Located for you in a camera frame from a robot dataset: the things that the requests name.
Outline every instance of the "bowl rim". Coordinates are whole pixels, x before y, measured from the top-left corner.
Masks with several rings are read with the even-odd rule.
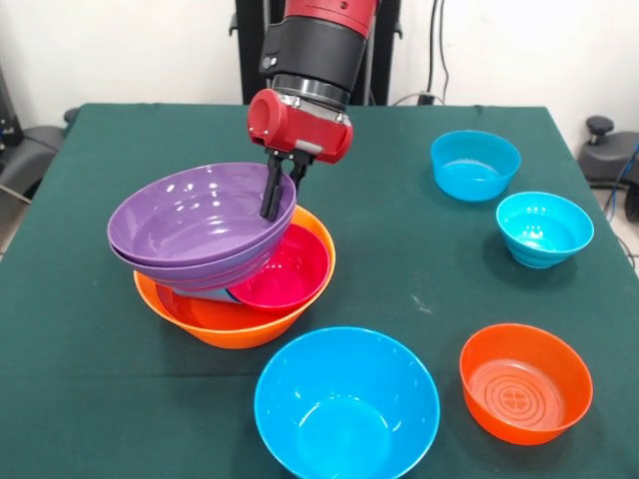
[[[293,218],[293,213],[294,212],[295,212],[295,209],[291,212],[291,219]],[[279,235],[280,233],[284,234],[283,231],[285,231],[290,225],[291,225],[291,220],[289,220],[288,223],[282,224],[280,227],[278,227],[274,231],[273,236]],[[140,264],[140,263],[134,262],[133,260],[128,259],[126,256],[124,256],[115,246],[113,246],[113,244],[110,241],[108,241],[108,243],[109,243],[109,248],[111,249],[111,252],[113,253],[113,255],[117,259],[119,259],[121,262],[123,262],[127,266],[131,267],[132,269],[138,270],[138,268],[139,269],[143,268],[143,269],[146,269],[148,271],[152,271],[155,274],[160,274],[160,273],[164,274],[164,273],[168,273],[168,272],[175,271],[175,270],[181,270],[181,271],[199,270],[199,269],[204,268],[204,267],[215,266],[215,265],[217,265],[218,262],[221,262],[221,261],[228,261],[230,259],[237,259],[237,257],[239,255],[246,254],[249,250],[255,250],[257,248],[264,247],[264,243],[267,242],[268,240],[271,240],[273,238],[273,236],[270,236],[268,238],[262,239],[261,241],[257,242],[253,246],[249,246],[244,251],[237,252],[237,253],[232,254],[232,255],[230,255],[228,257],[225,257],[223,259],[214,259],[213,261],[202,262],[200,264],[190,264],[190,265],[187,265],[187,266],[153,266],[153,265]],[[240,263],[240,264],[238,264],[236,266],[233,266],[232,268],[230,268],[228,271],[226,271],[224,273],[217,273],[217,274],[214,274],[213,276],[203,277],[202,279],[199,279],[199,280],[215,279],[216,277],[219,277],[221,275],[226,275],[227,273],[235,272],[240,267],[242,267],[243,265],[244,265],[243,263]],[[141,274],[150,277],[154,282],[158,282],[156,279],[152,278],[147,273],[141,272]],[[193,282],[191,279],[160,279],[160,281],[170,281],[170,282],[175,282],[175,283]]]
[[[516,165],[514,165],[514,166],[513,166],[513,167],[512,167],[512,168],[508,171],[508,173],[500,174],[500,175],[497,177],[498,179],[500,179],[500,180],[501,180],[501,179],[504,179],[504,178],[510,178],[510,177],[513,177],[513,176],[514,176],[514,175],[515,175],[515,174],[519,171],[519,169],[521,168],[521,153],[519,152],[519,150],[517,149],[517,147],[515,147],[515,146],[514,146],[511,142],[509,142],[508,140],[506,140],[505,138],[503,138],[503,137],[501,137],[501,136],[499,136],[499,135],[496,135],[496,134],[494,134],[494,133],[490,133],[490,132],[484,132],[484,131],[482,131],[482,130],[472,130],[472,129],[469,129],[469,130],[454,130],[454,131],[452,131],[452,132],[447,132],[447,133],[444,133],[443,135],[438,136],[438,137],[434,140],[434,142],[432,142],[432,145],[430,146],[430,158],[431,158],[431,160],[432,160],[433,168],[435,168],[435,163],[437,163],[437,162],[434,160],[434,158],[435,158],[435,154],[433,153],[433,151],[434,151],[435,147],[437,147],[437,146],[438,146],[438,144],[439,144],[441,141],[443,141],[443,140],[445,140],[445,139],[447,139],[447,138],[449,138],[449,137],[455,137],[455,136],[460,135],[460,134],[468,134],[468,133],[473,134],[473,135],[476,135],[476,136],[478,136],[478,137],[491,137],[491,138],[494,138],[494,139],[496,139],[496,140],[499,140],[500,142],[503,142],[503,143],[507,146],[507,148],[508,148],[508,149],[510,149],[510,150],[512,150],[512,152],[515,154],[515,157],[516,157],[516,159],[517,159]],[[485,183],[485,180],[480,180],[480,179],[477,179],[477,178],[465,179],[465,180],[466,180],[466,181],[469,181],[469,182],[474,182],[474,183],[478,183],[478,182],[483,182],[483,183]]]
[[[149,278],[148,276],[145,276],[145,275],[141,274],[140,272],[137,272],[137,271],[134,270],[133,271],[133,280],[134,280],[134,283],[136,285],[136,290],[138,291],[138,296],[142,298],[142,301],[151,309],[151,311],[153,311],[158,316],[164,318],[168,322],[172,322],[176,326],[179,326],[180,328],[182,328],[182,329],[184,329],[186,331],[197,331],[197,332],[202,332],[202,333],[206,333],[206,334],[223,335],[223,334],[246,334],[246,333],[250,333],[250,332],[258,332],[258,331],[264,330],[267,327],[273,327],[275,325],[286,323],[286,322],[290,321],[292,318],[300,316],[304,311],[306,311],[309,308],[309,306],[311,306],[314,302],[316,302],[318,300],[318,298],[323,294],[323,292],[326,290],[326,288],[330,284],[330,281],[332,280],[332,276],[333,276],[334,271],[335,271],[335,264],[336,264],[337,258],[336,258],[336,255],[335,255],[335,245],[334,245],[334,242],[332,240],[332,236],[330,235],[330,232],[328,231],[326,226],[320,221],[320,219],[318,217],[316,217],[313,213],[309,212],[308,210],[306,210],[305,208],[301,207],[300,205],[296,205],[296,209],[300,209],[300,211],[304,215],[308,215],[309,217],[315,219],[318,222],[319,227],[323,230],[323,233],[328,238],[328,246],[329,246],[328,250],[329,250],[329,254],[331,255],[331,262],[330,262],[330,270],[328,272],[328,277],[326,278],[326,281],[323,284],[323,286],[321,287],[321,289],[311,299],[309,299],[307,302],[302,304],[300,307],[298,307],[294,311],[290,311],[287,314],[271,313],[271,314],[274,315],[274,318],[277,318],[277,319],[274,319],[273,321],[269,321],[269,322],[264,323],[264,324],[260,324],[258,326],[245,327],[245,328],[242,328],[242,329],[208,329],[208,328],[205,328],[205,327],[193,326],[191,324],[186,324],[185,322],[181,322],[181,321],[173,318],[173,316],[171,314],[169,314],[168,312],[162,312],[157,307],[155,307],[148,300],[148,298],[145,295],[142,294],[142,288],[140,286],[140,276],[143,276],[143,277],[147,278],[148,280],[150,280],[155,285],[158,285],[158,284],[154,280]]]
[[[535,331],[535,332],[539,332],[545,336],[549,336],[550,338],[552,338],[553,340],[557,341],[558,343],[560,343],[561,345],[563,345],[564,347],[567,347],[568,350],[572,353],[573,357],[577,360],[577,362],[582,366],[583,370],[586,373],[586,376],[588,378],[588,401],[586,403],[586,406],[583,408],[583,411],[581,411],[581,413],[572,421],[567,422],[565,424],[562,424],[561,426],[558,427],[551,427],[551,428],[547,428],[547,429],[529,429],[527,427],[522,427],[522,426],[518,426],[516,424],[512,424],[510,422],[504,421],[503,419],[501,419],[500,417],[496,416],[495,414],[493,414],[491,411],[488,410],[488,408],[486,408],[483,404],[481,404],[479,401],[477,401],[474,397],[474,395],[472,395],[470,393],[470,385],[468,384],[468,381],[466,380],[465,375],[463,374],[463,358],[464,358],[464,354],[467,350],[468,347],[470,347],[470,345],[472,344],[472,342],[474,342],[474,339],[477,338],[477,336],[484,334],[485,332],[492,330],[492,329],[501,329],[503,327],[517,327],[520,329],[527,329],[527,330],[531,330],[531,331]],[[521,432],[535,432],[535,433],[560,433],[563,432],[569,428],[571,428],[572,426],[574,426],[575,424],[577,424],[581,419],[583,419],[583,417],[588,413],[588,411],[590,410],[590,406],[592,405],[592,401],[594,398],[594,384],[592,381],[592,375],[590,374],[590,369],[588,369],[588,365],[586,364],[586,362],[583,360],[583,358],[579,355],[579,353],[570,345],[568,344],[566,341],[564,341],[563,339],[561,339],[559,336],[553,334],[552,332],[546,331],[545,329],[542,329],[540,327],[537,326],[532,326],[530,324],[523,324],[523,323],[519,323],[519,322],[500,322],[497,324],[490,324],[486,327],[482,327],[481,329],[475,331],[474,333],[472,333],[472,335],[466,340],[466,342],[464,343],[463,347],[461,348],[461,352],[459,353],[459,376],[461,378],[461,384],[463,386],[463,389],[465,392],[467,392],[470,397],[472,397],[473,401],[475,402],[475,404],[477,406],[479,406],[486,414],[488,414],[491,418],[499,421],[501,424],[506,424],[508,427],[514,428],[517,431],[521,431]]]
[[[264,165],[262,163],[222,162],[222,163],[213,163],[213,164],[210,164],[210,165],[200,165],[198,167],[188,168],[186,170],[180,170],[178,172],[174,172],[174,173],[171,173],[169,175],[166,175],[166,176],[164,176],[164,177],[162,177],[162,178],[160,178],[158,180],[154,180],[153,182],[150,182],[150,183],[142,186],[138,190],[136,190],[133,193],[131,193],[130,195],[128,195],[113,210],[113,212],[111,213],[111,216],[109,217],[109,221],[107,222],[107,239],[108,239],[109,243],[112,244],[114,246],[114,248],[117,251],[119,251],[123,256],[128,257],[131,261],[138,262],[139,264],[148,265],[148,266],[151,266],[151,267],[194,266],[194,265],[199,265],[202,262],[213,262],[213,261],[216,261],[216,260],[219,260],[219,259],[223,259],[225,257],[224,254],[222,254],[222,257],[215,257],[215,256],[219,256],[220,255],[219,253],[214,254],[213,258],[211,258],[212,256],[209,254],[208,256],[202,256],[200,258],[195,258],[195,259],[193,259],[193,258],[191,258],[191,259],[168,259],[168,258],[158,258],[156,256],[139,255],[139,254],[135,254],[133,251],[125,251],[120,245],[114,244],[112,242],[111,231],[115,227],[116,217],[120,214],[121,210],[123,210],[125,208],[125,205],[128,202],[130,202],[133,198],[135,198],[135,197],[137,197],[139,195],[142,195],[147,189],[155,187],[156,185],[159,185],[161,182],[165,182],[166,180],[168,180],[170,178],[178,177],[178,176],[181,176],[181,175],[186,175],[186,174],[189,174],[191,172],[195,172],[197,170],[224,168],[224,167],[230,167],[230,166],[236,166],[236,167],[261,167],[262,170],[263,169],[267,169],[268,170],[267,165]],[[288,175],[283,175],[282,178],[283,178],[283,181],[285,183],[287,183],[290,188],[292,188],[293,200],[291,201],[291,204],[289,205],[289,207],[284,210],[284,212],[282,213],[282,216],[278,220],[276,220],[275,222],[271,223],[271,226],[268,229],[269,232],[272,232],[274,228],[277,228],[282,223],[286,222],[287,216],[290,216],[292,214],[292,212],[295,209],[296,203],[297,203],[298,192],[297,192],[297,189],[295,187],[295,184],[293,183],[293,180]],[[252,241],[248,241],[247,243],[245,243],[244,247],[253,246],[255,243],[260,242],[261,240],[263,240],[267,236],[268,236],[268,234],[266,234],[264,236],[264,232],[263,232],[262,235],[259,236],[258,239],[252,240]],[[239,252],[237,246],[234,246],[233,248],[229,248],[229,250],[230,250],[231,254],[235,254],[235,253]]]
[[[579,205],[577,205],[576,203],[568,200],[567,198],[561,197],[559,195],[555,195],[554,193],[547,193],[547,192],[538,192],[538,191],[532,191],[532,192],[519,192],[519,193],[515,193],[513,195],[509,195],[508,197],[504,198],[499,205],[497,206],[497,210],[495,211],[495,218],[497,220],[497,225],[499,226],[499,229],[501,230],[501,232],[506,235],[507,237],[509,237],[511,240],[515,241],[517,244],[522,244],[525,245],[523,242],[521,242],[519,239],[517,239],[516,237],[514,237],[510,232],[508,232],[506,230],[506,228],[503,226],[501,218],[499,217],[499,212],[501,211],[501,207],[503,205],[505,205],[508,201],[514,199],[515,197],[524,197],[524,196],[542,196],[542,197],[551,197],[551,198],[556,198],[558,200],[561,200],[562,202],[570,205],[572,208],[574,208],[577,212],[579,212],[581,214],[581,216],[585,217],[588,220],[588,224],[589,224],[589,233],[588,233],[588,240],[585,241],[582,245],[580,246],[576,246],[573,247],[571,249],[554,249],[554,250],[548,250],[548,249],[543,249],[543,248],[531,248],[534,249],[536,251],[542,251],[545,254],[553,254],[553,255],[558,255],[558,254],[573,254],[576,252],[581,251],[582,249],[584,249],[585,247],[587,247],[593,240],[594,236],[595,236],[595,225],[592,222],[592,219],[590,218],[590,215],[588,215],[583,208],[581,208]]]
[[[419,461],[421,461],[424,456],[426,455],[426,453],[430,450],[430,448],[432,447],[432,444],[435,441],[435,438],[437,437],[437,432],[439,431],[439,423],[441,420],[441,404],[439,401],[439,392],[437,391],[437,385],[435,384],[435,381],[432,379],[432,376],[430,374],[430,372],[428,371],[428,368],[424,365],[424,363],[421,361],[421,359],[419,359],[419,357],[412,352],[407,346],[405,346],[404,344],[402,344],[401,342],[397,341],[396,339],[388,336],[387,334],[384,334],[382,332],[378,332],[375,331],[373,329],[368,329],[366,327],[359,327],[359,326],[329,326],[329,327],[323,327],[320,329],[315,329],[312,331],[309,331],[305,334],[302,334],[298,337],[296,337],[295,339],[293,339],[292,341],[289,341],[287,344],[285,344],[284,346],[282,346],[274,355],[273,357],[271,357],[271,359],[269,359],[269,362],[267,362],[267,365],[262,369],[262,372],[260,373],[260,378],[258,379],[258,384],[256,385],[256,392],[254,395],[254,400],[253,400],[253,409],[254,409],[254,416],[255,416],[255,420],[256,420],[256,425],[258,427],[258,432],[260,433],[260,437],[262,437],[262,441],[264,442],[264,444],[267,446],[267,449],[269,449],[269,452],[271,453],[271,455],[273,457],[275,457],[278,462],[280,462],[280,464],[282,464],[287,470],[289,470],[290,472],[292,472],[294,475],[296,475],[297,477],[303,477],[302,474],[300,474],[298,471],[293,470],[292,468],[290,468],[289,466],[287,466],[284,461],[275,453],[275,451],[271,448],[271,444],[269,443],[269,441],[267,441],[264,433],[263,433],[263,428],[262,428],[262,424],[259,420],[259,417],[261,417],[258,414],[258,395],[259,392],[262,390],[263,388],[263,380],[264,377],[267,373],[267,371],[272,367],[272,365],[275,363],[275,361],[278,359],[278,357],[281,354],[284,354],[286,350],[288,350],[290,347],[292,347],[294,344],[304,341],[306,340],[308,337],[310,336],[315,336],[318,334],[327,334],[327,333],[333,333],[333,332],[343,332],[343,331],[356,331],[359,333],[365,333],[365,334],[372,334],[376,337],[379,338],[383,338],[384,340],[390,342],[391,344],[393,344],[395,347],[398,347],[402,350],[404,350],[412,359],[414,359],[414,361],[419,365],[420,369],[424,372],[426,378],[427,378],[427,383],[428,386],[431,390],[431,392],[433,393],[434,399],[435,399],[435,421],[434,421],[434,427],[432,430],[432,433],[430,434],[430,437],[428,438],[426,447],[424,448],[423,452],[421,452],[419,454],[419,456],[416,458],[415,461],[413,461],[410,465],[406,466],[401,472],[399,472],[397,475],[392,476],[389,479],[398,479],[400,477],[402,477],[404,474],[406,474],[408,471],[410,471],[411,469],[413,469],[418,463]]]

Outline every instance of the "floor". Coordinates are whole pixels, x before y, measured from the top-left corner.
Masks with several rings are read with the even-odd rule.
[[[610,192],[607,190],[595,190],[594,194],[599,205],[603,208]],[[625,193],[619,192],[616,215],[610,222],[610,226],[628,245],[630,252],[638,256],[635,257],[635,271],[637,271],[637,274],[639,275],[639,225],[631,225],[626,221],[623,213],[624,201]],[[28,207],[13,198],[2,198],[0,206],[3,210],[2,218],[0,218],[0,260],[2,260],[2,257],[9,248],[15,233],[20,228],[20,224],[27,213]]]

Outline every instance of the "white wall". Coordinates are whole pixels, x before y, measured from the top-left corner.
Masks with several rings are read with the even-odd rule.
[[[403,4],[392,99],[423,89],[428,73],[431,3]],[[88,101],[239,103],[234,7],[0,0],[0,62],[23,123],[60,123]],[[591,114],[639,129],[637,19],[636,0],[447,0],[448,103],[546,105],[573,150]]]
[[[394,97],[425,88],[428,76],[432,3],[404,4]],[[638,21],[637,0],[447,0],[448,103],[547,106],[573,152],[590,115],[639,130]]]

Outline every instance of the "purple bowl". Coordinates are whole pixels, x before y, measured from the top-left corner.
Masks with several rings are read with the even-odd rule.
[[[268,238],[293,216],[296,189],[282,175],[274,222],[260,216],[269,170],[221,163],[170,175],[128,197],[113,213],[109,243],[151,266],[189,266],[223,259]]]
[[[111,251],[120,261],[160,284],[177,288],[205,287],[214,281],[236,277],[238,272],[252,268],[257,262],[262,264],[265,259],[268,261],[278,249],[288,227],[288,222],[282,224],[270,237],[232,256],[193,266],[147,266],[130,261],[117,251],[112,244]]]

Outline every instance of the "stacked bowls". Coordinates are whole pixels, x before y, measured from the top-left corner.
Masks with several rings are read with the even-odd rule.
[[[304,208],[296,207],[292,224],[315,235],[329,256],[328,274],[321,288],[292,311],[266,311],[244,304],[183,295],[135,272],[138,293],[156,314],[211,346],[246,349],[272,341],[284,334],[321,296],[335,270],[334,243],[321,221]]]
[[[240,284],[267,264],[293,218],[296,189],[286,175],[276,219],[260,216],[268,174],[264,165],[224,163],[151,183],[111,216],[111,249],[135,271],[180,291]]]

